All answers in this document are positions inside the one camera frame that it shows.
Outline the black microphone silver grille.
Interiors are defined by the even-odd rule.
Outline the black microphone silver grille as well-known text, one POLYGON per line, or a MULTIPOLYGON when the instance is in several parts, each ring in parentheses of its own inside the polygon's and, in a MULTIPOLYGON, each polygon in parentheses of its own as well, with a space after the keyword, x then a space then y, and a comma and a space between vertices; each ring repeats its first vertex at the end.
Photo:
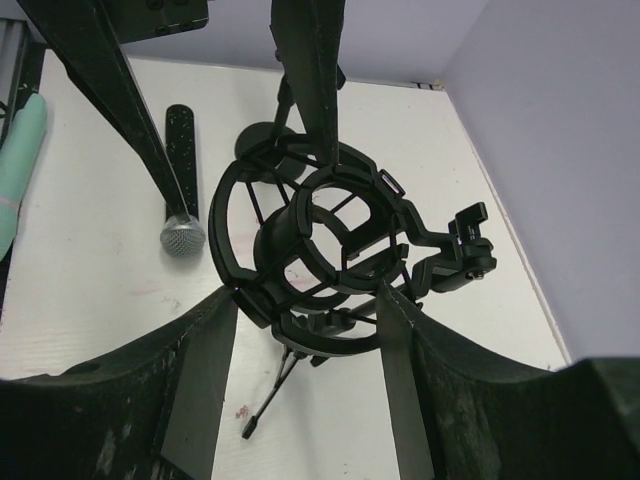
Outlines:
POLYGON ((201 253, 206 234, 199 219, 195 116, 188 106, 174 104, 167 108, 165 145, 183 204, 176 213, 166 208, 160 242, 170 257, 192 258, 201 253))

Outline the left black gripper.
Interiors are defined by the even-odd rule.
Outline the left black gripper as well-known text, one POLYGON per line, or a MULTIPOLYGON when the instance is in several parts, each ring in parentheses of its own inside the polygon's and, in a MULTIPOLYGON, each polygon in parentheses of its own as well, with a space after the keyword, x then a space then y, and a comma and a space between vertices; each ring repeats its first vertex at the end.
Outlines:
POLYGON ((183 200, 123 43, 189 32, 209 19, 207 0, 21 1, 69 79, 138 154, 167 208, 183 200))

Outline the black tripod mic stand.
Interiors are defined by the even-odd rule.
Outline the black tripod mic stand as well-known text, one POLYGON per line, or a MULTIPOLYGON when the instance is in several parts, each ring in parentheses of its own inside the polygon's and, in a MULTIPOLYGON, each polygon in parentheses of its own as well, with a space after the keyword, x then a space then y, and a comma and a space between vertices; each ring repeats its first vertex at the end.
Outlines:
MULTIPOLYGON (((311 147, 307 135, 287 125, 293 104, 282 80, 271 136, 311 147)), ((445 231, 432 232, 390 173, 353 147, 340 144, 333 165, 313 152, 283 154, 307 165, 297 180, 250 156, 276 183, 240 182, 247 164, 235 157, 208 218, 222 282, 247 317, 283 345, 276 387, 301 360, 320 366, 376 350, 376 334, 356 337, 353 330, 375 323, 381 283, 419 304, 430 292, 457 290, 496 268, 492 243, 481 233, 488 217, 483 203, 459 211, 445 231)))

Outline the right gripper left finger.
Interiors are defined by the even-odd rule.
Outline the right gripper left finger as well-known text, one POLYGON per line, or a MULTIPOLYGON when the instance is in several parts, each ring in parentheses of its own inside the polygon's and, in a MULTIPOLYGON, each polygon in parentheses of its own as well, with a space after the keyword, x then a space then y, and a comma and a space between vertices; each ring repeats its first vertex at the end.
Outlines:
POLYGON ((220 288, 60 375, 2 381, 2 478, 210 478, 237 316, 220 288))

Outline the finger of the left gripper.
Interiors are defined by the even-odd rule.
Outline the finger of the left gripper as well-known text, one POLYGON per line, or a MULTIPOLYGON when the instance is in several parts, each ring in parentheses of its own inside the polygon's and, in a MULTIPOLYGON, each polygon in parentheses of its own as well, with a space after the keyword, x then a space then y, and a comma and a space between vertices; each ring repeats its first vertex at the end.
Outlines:
POLYGON ((278 0, 271 32, 300 118, 318 161, 339 158, 338 56, 345 3, 278 0))

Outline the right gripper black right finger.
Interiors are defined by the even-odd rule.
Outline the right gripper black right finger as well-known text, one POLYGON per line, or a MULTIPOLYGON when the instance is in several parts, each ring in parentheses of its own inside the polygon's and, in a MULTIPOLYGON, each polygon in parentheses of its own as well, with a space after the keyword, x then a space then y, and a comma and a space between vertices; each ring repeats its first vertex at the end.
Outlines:
POLYGON ((639 362, 557 371, 499 355, 377 292, 377 333, 404 479, 635 479, 639 362))

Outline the black round-base mic stand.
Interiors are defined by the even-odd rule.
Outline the black round-base mic stand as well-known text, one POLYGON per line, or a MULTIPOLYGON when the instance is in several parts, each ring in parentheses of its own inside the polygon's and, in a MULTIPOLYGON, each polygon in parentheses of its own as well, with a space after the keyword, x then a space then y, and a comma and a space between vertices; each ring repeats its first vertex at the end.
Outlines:
POLYGON ((290 156, 285 156, 283 151, 308 157, 312 153, 309 144, 285 143, 280 139, 275 140, 271 136, 272 129, 272 122, 258 122, 249 125, 240 132, 235 142, 234 153, 237 160, 247 164, 247 167, 239 175, 240 182, 276 183, 271 172, 255 166, 248 160, 250 156, 259 158, 291 180, 297 180, 303 174, 307 165, 290 156))

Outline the teal microphone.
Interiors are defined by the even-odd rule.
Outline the teal microphone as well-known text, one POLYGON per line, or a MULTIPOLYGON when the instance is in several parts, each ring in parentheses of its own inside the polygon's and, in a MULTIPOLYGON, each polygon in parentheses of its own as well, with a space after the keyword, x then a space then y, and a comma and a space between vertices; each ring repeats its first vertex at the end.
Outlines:
POLYGON ((16 237, 21 203, 46 129, 46 100, 33 93, 15 114, 1 148, 1 259, 16 237))

